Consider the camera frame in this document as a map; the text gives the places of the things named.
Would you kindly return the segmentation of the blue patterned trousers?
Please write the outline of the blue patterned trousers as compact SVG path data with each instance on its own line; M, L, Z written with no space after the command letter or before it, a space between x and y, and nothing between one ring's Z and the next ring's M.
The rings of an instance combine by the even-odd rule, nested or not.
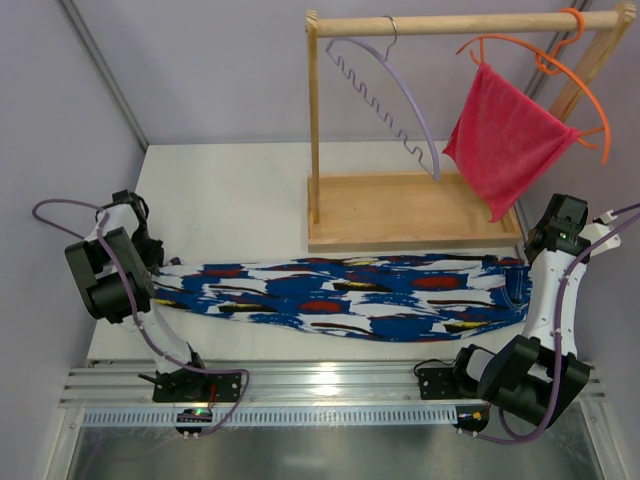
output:
M207 317L380 342L460 340L523 322L533 281L521 259L400 254L171 264L163 306Z

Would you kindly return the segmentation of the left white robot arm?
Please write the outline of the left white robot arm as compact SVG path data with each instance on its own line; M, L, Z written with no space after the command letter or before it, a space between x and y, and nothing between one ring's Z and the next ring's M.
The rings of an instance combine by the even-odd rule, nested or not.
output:
M142 197L128 190L114 193L98 209L91 233L67 247L65 258L89 314L136 338L155 363L155 375L141 377L162 393L176 393L204 380L204 365L155 305L151 275L161 266L164 249L149 235L148 216Z

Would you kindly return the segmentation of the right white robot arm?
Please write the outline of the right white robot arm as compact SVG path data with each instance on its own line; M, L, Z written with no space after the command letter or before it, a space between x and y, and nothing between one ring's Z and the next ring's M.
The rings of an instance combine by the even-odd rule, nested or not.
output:
M586 201L552 196L525 243L533 286L524 330L497 353L460 351L452 378L462 397L549 427L586 386L589 368L574 340L578 291L591 257L621 244L611 226L617 211L587 215Z

